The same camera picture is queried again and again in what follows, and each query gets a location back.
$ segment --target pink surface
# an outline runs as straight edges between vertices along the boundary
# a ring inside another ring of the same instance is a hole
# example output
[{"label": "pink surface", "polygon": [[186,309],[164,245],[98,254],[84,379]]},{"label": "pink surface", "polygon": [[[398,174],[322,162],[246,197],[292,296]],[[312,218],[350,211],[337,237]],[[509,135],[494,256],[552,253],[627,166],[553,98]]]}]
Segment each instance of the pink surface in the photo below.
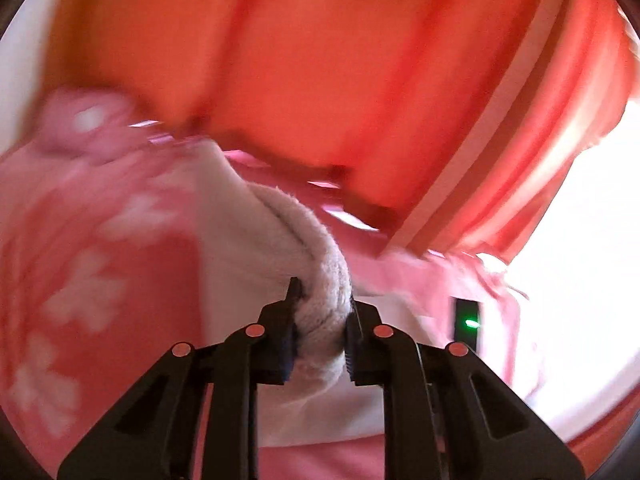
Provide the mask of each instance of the pink surface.
[{"label": "pink surface", "polygon": [[[87,132],[74,132],[74,99],[82,107],[128,108],[109,92],[69,96],[45,108],[35,142],[0,161],[0,404],[52,473],[173,343],[202,344],[190,150],[170,143],[141,148],[139,137],[103,142],[113,129],[139,135],[142,128],[123,129],[132,120],[127,113],[103,114],[90,139],[76,138]],[[483,357],[511,379],[519,307],[499,276],[464,254],[376,259],[381,235],[328,215],[323,206],[335,205],[330,189],[293,184],[246,162],[235,162],[242,176],[278,185],[311,206],[338,240],[354,280],[408,298],[437,342],[451,337],[449,296],[482,301],[492,320]],[[533,384],[538,371],[530,371]],[[382,445],[378,436],[263,449],[262,477],[382,478]]]}]

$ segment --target red curtain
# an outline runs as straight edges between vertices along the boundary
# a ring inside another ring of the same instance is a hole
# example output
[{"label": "red curtain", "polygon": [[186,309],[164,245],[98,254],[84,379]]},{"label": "red curtain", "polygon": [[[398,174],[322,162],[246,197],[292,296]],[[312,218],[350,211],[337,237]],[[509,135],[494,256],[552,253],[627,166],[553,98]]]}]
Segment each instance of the red curtain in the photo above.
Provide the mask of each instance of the red curtain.
[{"label": "red curtain", "polygon": [[614,0],[61,0],[45,89],[123,87],[389,244],[509,262],[634,73]]}]

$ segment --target orange garment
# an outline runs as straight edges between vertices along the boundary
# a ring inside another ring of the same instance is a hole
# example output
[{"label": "orange garment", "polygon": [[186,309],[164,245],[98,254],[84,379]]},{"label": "orange garment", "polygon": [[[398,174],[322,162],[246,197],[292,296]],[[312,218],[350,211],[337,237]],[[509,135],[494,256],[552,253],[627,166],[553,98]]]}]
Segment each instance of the orange garment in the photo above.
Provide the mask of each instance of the orange garment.
[{"label": "orange garment", "polygon": [[633,83],[615,0],[61,0],[45,76],[331,179],[390,244],[506,262]]}]

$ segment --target pink fabric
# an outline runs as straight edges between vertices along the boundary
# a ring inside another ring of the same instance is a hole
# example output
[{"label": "pink fabric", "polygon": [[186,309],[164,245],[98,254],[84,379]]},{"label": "pink fabric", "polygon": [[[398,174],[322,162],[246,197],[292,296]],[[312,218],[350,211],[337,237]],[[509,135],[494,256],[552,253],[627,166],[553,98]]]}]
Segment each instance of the pink fabric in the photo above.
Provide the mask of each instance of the pink fabric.
[{"label": "pink fabric", "polygon": [[[94,106],[102,122],[74,128],[73,117]],[[132,110],[110,92],[60,92],[44,108],[36,140],[0,163],[0,404],[52,474],[173,343],[202,344],[190,150],[143,142],[138,130],[127,138]],[[378,234],[323,209],[338,205],[330,188],[293,184],[247,162],[234,163],[243,177],[311,206],[354,281],[408,298],[437,342],[451,337],[449,296],[483,301],[493,319],[484,358],[510,379],[518,305],[476,258],[376,259]],[[260,469],[267,480],[382,478],[382,450],[380,436],[262,449]]]}]

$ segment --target red fabric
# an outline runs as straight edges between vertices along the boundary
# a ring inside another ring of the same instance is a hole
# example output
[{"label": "red fabric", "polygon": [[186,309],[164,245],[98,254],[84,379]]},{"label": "red fabric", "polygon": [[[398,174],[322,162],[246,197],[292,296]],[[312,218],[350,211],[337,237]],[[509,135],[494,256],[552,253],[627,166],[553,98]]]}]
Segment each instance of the red fabric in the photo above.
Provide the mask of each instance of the red fabric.
[{"label": "red fabric", "polygon": [[45,87],[332,179],[383,245],[508,262],[634,72],[614,0],[62,0]]}]

